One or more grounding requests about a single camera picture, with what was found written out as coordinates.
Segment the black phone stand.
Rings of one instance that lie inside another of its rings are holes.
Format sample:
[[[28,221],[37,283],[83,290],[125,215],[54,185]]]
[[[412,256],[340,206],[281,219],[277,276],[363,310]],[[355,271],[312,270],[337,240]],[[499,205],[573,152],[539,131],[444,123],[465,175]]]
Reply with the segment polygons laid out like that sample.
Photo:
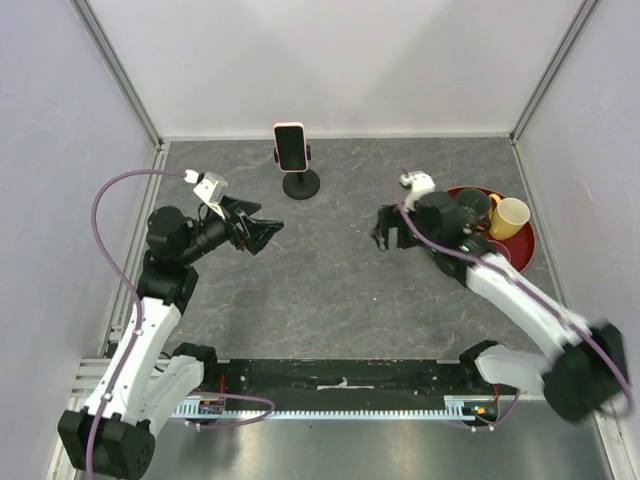
[[[282,180],[283,192],[294,200],[307,200],[315,196],[321,186],[321,180],[317,172],[310,167],[305,171],[284,170],[281,167],[278,147],[273,148],[273,158],[278,165],[279,170],[283,173]]]

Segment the phone with pink case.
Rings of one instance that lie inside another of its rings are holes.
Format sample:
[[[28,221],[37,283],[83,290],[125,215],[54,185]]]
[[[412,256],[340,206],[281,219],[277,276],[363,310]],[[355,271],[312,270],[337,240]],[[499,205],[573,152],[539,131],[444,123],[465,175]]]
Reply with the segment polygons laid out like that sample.
[[[278,122],[273,126],[275,158],[279,168],[287,173],[308,169],[309,155],[302,122]]]

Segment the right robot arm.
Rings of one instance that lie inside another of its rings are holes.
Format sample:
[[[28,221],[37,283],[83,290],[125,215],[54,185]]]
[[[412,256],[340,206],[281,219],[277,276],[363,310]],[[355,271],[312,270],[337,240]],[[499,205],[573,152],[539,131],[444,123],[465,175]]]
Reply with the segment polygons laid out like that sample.
[[[458,368],[460,386],[473,394],[491,384],[539,394],[570,423],[623,395],[627,407],[619,415],[630,416],[635,402],[621,332],[606,320],[589,322],[524,278],[485,237],[488,225],[486,215],[435,191],[380,207],[371,233],[382,250],[391,229],[399,248],[425,248],[443,273],[489,301],[540,350],[534,355],[488,341]]]

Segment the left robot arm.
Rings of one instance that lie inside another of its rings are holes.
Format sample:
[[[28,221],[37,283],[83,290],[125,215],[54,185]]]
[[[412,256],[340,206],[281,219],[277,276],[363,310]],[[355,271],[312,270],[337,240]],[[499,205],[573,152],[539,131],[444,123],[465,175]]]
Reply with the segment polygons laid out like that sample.
[[[201,429],[224,416],[228,396],[214,348],[183,343],[156,370],[199,280],[195,262],[225,243],[256,255],[284,227],[254,218],[258,203],[223,197],[219,206],[215,213],[202,205],[196,219],[164,206],[148,219],[132,317],[84,406],[65,411],[58,423],[71,465],[89,477],[140,479],[168,420],[183,418]]]

